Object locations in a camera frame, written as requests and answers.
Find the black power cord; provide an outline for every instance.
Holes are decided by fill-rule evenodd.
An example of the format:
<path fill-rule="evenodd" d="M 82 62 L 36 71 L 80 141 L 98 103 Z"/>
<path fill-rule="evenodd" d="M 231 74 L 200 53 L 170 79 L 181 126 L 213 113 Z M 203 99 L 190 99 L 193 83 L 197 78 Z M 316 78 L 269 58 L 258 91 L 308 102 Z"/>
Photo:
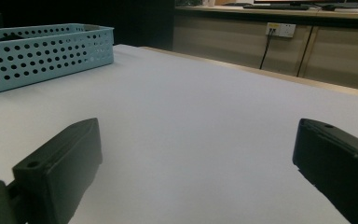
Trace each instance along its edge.
<path fill-rule="evenodd" d="M 267 51 L 269 51 L 269 42 L 271 41 L 272 35 L 275 33 L 275 29 L 269 29 L 268 37 L 267 37 L 267 44 L 266 49 L 264 50 L 263 59 L 261 60 L 261 64 L 259 69 L 263 67 L 264 60 L 266 59 Z"/>

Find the white tabletop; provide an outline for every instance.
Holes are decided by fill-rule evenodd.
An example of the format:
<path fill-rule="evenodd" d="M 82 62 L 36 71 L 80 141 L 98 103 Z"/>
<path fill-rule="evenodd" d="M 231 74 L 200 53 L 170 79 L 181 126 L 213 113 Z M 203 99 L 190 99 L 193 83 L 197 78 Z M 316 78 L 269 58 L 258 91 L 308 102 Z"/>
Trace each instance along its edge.
<path fill-rule="evenodd" d="M 358 96 L 114 53 L 113 64 L 0 93 L 0 179 L 68 125 L 98 118 L 104 161 L 71 223 L 348 223 L 291 159 L 301 118 L 358 137 Z"/>

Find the electrical socket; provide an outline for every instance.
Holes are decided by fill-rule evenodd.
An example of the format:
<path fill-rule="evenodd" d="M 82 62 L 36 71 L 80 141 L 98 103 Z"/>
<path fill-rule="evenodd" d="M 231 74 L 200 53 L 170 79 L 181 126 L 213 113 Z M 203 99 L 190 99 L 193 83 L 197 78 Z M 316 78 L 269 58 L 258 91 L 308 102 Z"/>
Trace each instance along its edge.
<path fill-rule="evenodd" d="M 281 31 L 281 24 L 280 24 L 280 23 L 276 23 L 276 22 L 269 22 L 269 23 L 267 23 L 266 35 L 269 35 L 269 29 L 275 30 L 275 32 L 272 33 L 272 35 L 279 35 L 279 33 L 280 33 L 280 31 Z"/>
<path fill-rule="evenodd" d="M 294 24 L 281 23 L 279 36 L 293 37 L 295 34 L 296 26 Z"/>

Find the screw hole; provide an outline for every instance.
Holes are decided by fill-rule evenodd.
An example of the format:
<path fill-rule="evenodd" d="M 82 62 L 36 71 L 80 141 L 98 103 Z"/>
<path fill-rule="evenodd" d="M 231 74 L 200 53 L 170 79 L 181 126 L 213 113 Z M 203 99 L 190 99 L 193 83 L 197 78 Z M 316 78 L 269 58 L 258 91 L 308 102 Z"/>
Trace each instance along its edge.
<path fill-rule="evenodd" d="M 30 163 L 28 163 L 27 167 L 28 168 L 34 168 L 34 167 L 36 167 L 38 165 L 39 165 L 38 161 L 31 161 Z"/>

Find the basket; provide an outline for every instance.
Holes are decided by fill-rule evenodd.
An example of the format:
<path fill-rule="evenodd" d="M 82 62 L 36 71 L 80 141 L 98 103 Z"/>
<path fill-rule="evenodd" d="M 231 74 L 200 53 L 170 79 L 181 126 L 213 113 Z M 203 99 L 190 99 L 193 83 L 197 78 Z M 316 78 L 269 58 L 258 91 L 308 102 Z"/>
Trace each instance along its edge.
<path fill-rule="evenodd" d="M 113 62 L 113 28 L 60 24 L 0 29 L 0 91 Z"/>

